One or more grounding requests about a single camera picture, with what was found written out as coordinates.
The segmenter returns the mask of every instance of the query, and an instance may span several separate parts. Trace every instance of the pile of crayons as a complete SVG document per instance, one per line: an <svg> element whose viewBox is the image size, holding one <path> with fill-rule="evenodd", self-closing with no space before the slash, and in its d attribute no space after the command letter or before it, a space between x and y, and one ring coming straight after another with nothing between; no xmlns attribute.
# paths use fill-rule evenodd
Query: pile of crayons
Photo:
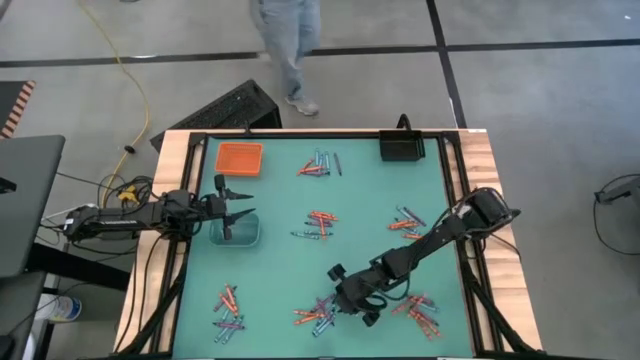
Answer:
<svg viewBox="0 0 640 360"><path fill-rule="evenodd" d="M396 222L388 226L389 230L402 230L404 232L402 237L405 239L420 239L422 234L420 234L416 228L418 226L427 226L427 223L422 221L422 219L407 207L396 206L396 210L398 210L405 219L400 220L399 218L394 218Z"/></svg>
<svg viewBox="0 0 640 360"><path fill-rule="evenodd" d="M225 284L225 291L218 294L220 297L220 301L213 308L214 312L218 312L223 306L225 307L225 311L222 314L222 318L218 321L214 321L213 325L221 328L218 335L213 339L213 342L217 343L222 340L222 345L229 342L229 339L233 336L233 334L237 330L244 330L245 327L242 324L244 321L244 315L238 314L238 300L235 296L235 291L237 286L230 287L229 284ZM229 313L233 314L233 319L231 321L227 321L229 318Z"/></svg>
<svg viewBox="0 0 640 360"><path fill-rule="evenodd" d="M313 240L320 240L320 238L327 240L327 236L333 235L332 232L327 231L327 228L333 227L333 222L338 221L335 215L326 212L312 211L308 217L310 221L306 221L305 225L319 227L320 231L292 231L291 235Z"/></svg>
<svg viewBox="0 0 640 360"><path fill-rule="evenodd" d="M335 160L336 169L338 174L342 176L342 167L340 166L340 159L338 154L333 153L333 159ZM316 156L309 159L302 169L298 170L297 176L309 175L309 176L329 176L331 175L331 161L329 160L329 152L320 152L320 149L316 149Z"/></svg>
<svg viewBox="0 0 640 360"><path fill-rule="evenodd" d="M322 335L329 325L335 326L336 305L333 304L334 297L335 294L329 295L324 300L316 298L316 305L309 311L293 310L294 314L303 316L302 318L294 321L293 324L300 325L317 320L316 326L313 328L313 331L311 331L311 334L314 337Z"/></svg>
<svg viewBox="0 0 640 360"><path fill-rule="evenodd" d="M436 303L429 299L426 295L422 296L409 296L408 300L397 306L395 309L391 310L391 314L395 315L405 309L409 309L408 317L414 319L416 324L424 335L429 339L429 341L433 340L431 334L433 333L436 336L440 336L440 331L438 331L438 327L440 324L433 319L431 316L425 314L423 310L438 313L440 312L440 308L436 306Z"/></svg>

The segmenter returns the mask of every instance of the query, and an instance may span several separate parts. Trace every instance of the jeans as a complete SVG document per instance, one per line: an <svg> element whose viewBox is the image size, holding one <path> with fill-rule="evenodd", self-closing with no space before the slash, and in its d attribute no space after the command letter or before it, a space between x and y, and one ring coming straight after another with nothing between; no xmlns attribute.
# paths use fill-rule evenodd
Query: jeans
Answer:
<svg viewBox="0 0 640 360"><path fill-rule="evenodd" d="M300 63L319 44L319 0L252 0L251 15L267 52L280 68L287 97L303 98Z"/></svg>

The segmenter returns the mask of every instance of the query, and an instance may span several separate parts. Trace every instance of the gray floor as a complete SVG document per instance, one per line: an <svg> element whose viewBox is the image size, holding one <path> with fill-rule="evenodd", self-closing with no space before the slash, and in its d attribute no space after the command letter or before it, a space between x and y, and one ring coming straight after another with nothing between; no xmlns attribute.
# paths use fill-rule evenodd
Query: gray floor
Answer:
<svg viewBox="0 0 640 360"><path fill-rule="evenodd" d="M245 1L87 4L122 55L262 48ZM448 44L640 37L640 5L632 0L438 0L437 6ZM325 48L435 42L422 0L323 0L322 17ZM0 61L111 56L72 0L14 0L0 21L0 44ZM545 348L573 356L637 358L640 265L597 242L591 202L607 180L637 171L631 149L640 136L640 48L454 53L451 62L468 125L489 129L507 200L523 210L514 229ZM391 126L401 112L416 127L455 126L433 53L307 59L306 80L322 106L314 119L282 103L268 61L130 69L149 97L149 134L248 78L279 103L285 127ZM99 180L142 126L140 97L116 66L0 69L0 80L37 82L17 136L63 134L63 172ZM157 154L150 146L138 150L125 166L126 177L153 174ZM95 198L92 186L58 178L47 212ZM633 221L637 211L627 201L600 209L608 241L640 250L633 241L640 230ZM92 245L112 251L131 246ZM113 264L126 269L131 259ZM63 280L60 286L71 284ZM84 301L85 313L79 322L56 328L49 358L105 355L123 295L90 286L73 295Z"/></svg>

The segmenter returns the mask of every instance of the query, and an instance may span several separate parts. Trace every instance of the green tabletop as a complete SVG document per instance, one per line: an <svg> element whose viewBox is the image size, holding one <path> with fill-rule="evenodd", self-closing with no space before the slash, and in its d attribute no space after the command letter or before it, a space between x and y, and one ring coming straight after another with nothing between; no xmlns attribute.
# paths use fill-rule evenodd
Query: green tabletop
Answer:
<svg viewBox="0 0 640 360"><path fill-rule="evenodd" d="M210 138L200 194L215 193L213 177L218 145L233 139ZM406 313L391 315L390 303L375 326L361 317L338 314L335 327L312 336L315 323L294 326L294 309L308 310L335 284L327 271L341 263L347 274L408 243L387 225L404 205L429 226L447 207L436 140L425 139L426 157L417 162L383 162L376 139L255 139L264 144L259 177L227 177L227 186L253 199L230 201L231 211L256 208L260 239L253 247L229 248L210 241L210 223L191 244L187 279L180 303L174 359L274 357L413 357L472 355L455 244L423 260L412 273L411 293L426 292L440 307L433 317L441 337L429 341ZM319 148L331 154L331 176L296 176ZM333 153L343 176L338 176ZM340 221L328 240L310 240L291 231L313 230L304 222L312 210ZM424 233L428 229L420 228ZM213 312L224 284L237 285L240 313L247 329L226 344L214 343L219 329ZM401 293L396 289L392 295Z"/></svg>

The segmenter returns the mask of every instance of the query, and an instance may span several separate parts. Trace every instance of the orange tray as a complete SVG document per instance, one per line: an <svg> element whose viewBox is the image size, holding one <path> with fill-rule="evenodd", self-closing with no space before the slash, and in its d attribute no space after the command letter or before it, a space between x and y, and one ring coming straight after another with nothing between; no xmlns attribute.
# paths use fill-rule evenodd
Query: orange tray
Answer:
<svg viewBox="0 0 640 360"><path fill-rule="evenodd" d="M216 171L225 175L258 176L262 144L225 142L218 146Z"/></svg>

